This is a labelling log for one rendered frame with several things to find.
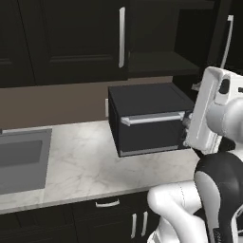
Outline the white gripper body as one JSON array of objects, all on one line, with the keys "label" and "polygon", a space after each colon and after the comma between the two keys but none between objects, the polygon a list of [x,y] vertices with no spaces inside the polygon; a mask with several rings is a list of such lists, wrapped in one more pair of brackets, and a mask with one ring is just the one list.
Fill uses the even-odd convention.
[{"label": "white gripper body", "polygon": [[205,69],[190,120],[186,143],[204,155],[216,153],[222,137],[212,131],[207,122],[215,122],[218,115],[206,118],[212,104],[224,105],[227,101],[227,71],[209,66]]}]

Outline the dark open shelf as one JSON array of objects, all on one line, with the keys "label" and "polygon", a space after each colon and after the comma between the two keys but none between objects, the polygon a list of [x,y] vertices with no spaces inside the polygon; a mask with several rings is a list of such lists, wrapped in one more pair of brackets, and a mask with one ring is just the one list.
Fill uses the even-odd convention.
[{"label": "dark open shelf", "polygon": [[192,75],[209,50],[212,0],[132,0],[129,75]]}]

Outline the dark tall cabinet door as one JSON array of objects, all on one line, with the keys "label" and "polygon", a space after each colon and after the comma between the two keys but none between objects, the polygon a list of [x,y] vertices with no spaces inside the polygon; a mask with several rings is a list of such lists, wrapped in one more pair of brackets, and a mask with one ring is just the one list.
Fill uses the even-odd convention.
[{"label": "dark tall cabinet door", "polygon": [[220,67],[230,23],[234,16],[234,28],[225,69],[243,75],[243,0],[215,0],[215,22],[207,65]]}]

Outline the dark base cabinet door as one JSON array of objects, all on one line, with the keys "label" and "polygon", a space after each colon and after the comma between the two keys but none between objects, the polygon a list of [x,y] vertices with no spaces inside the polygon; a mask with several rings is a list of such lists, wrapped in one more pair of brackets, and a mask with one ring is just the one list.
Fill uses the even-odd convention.
[{"label": "dark base cabinet door", "polygon": [[[143,221],[143,212],[148,212],[148,221],[147,221],[147,230],[146,235],[141,236],[142,221]],[[150,234],[157,228],[159,225],[159,215],[155,214],[148,206],[147,203],[143,203],[140,207],[140,218],[139,218],[139,243],[147,243],[147,239]]]},{"label": "dark base cabinet door", "polygon": [[78,243],[134,243],[131,239],[131,212],[77,219]]}]

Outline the dark base cabinet run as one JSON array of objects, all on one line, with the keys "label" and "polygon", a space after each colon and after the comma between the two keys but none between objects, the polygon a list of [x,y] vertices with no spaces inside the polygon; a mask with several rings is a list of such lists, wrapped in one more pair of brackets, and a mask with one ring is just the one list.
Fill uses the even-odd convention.
[{"label": "dark base cabinet run", "polygon": [[71,207],[0,215],[0,243],[78,243]]}]

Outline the black toaster oven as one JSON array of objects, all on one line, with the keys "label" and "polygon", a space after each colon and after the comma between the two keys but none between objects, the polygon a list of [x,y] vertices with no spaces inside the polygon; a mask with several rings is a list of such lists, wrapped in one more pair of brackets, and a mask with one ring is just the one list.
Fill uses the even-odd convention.
[{"label": "black toaster oven", "polygon": [[184,111],[194,103],[172,83],[134,84],[108,88],[109,125],[119,157],[181,150],[188,147],[182,121],[127,126],[121,117]]}]

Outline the dark drawer front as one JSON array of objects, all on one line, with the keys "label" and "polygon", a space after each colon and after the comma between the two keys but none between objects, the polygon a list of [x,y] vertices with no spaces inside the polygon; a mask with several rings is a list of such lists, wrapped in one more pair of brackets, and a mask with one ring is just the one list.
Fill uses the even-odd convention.
[{"label": "dark drawer front", "polygon": [[[120,200],[120,205],[111,208],[96,208],[95,201]],[[101,215],[121,211],[136,211],[143,203],[146,203],[147,191],[133,194],[109,196],[92,200],[72,203],[72,211],[75,218],[83,218],[91,215]]]}]

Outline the grey sink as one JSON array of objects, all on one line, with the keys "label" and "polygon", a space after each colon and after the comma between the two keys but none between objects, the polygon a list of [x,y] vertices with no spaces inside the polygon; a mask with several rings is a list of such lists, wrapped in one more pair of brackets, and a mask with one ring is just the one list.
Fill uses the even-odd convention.
[{"label": "grey sink", "polygon": [[0,195],[44,189],[51,127],[0,132]]}]

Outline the dark wall cabinet door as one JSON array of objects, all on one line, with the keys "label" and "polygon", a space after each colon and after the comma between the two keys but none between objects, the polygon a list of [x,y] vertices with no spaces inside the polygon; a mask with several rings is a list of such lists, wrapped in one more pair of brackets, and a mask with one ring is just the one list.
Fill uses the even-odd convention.
[{"label": "dark wall cabinet door", "polygon": [[17,0],[0,0],[0,88],[33,86],[34,75]]},{"label": "dark wall cabinet door", "polygon": [[[129,0],[18,0],[38,85],[123,81]],[[119,9],[125,7],[119,68]]]}]

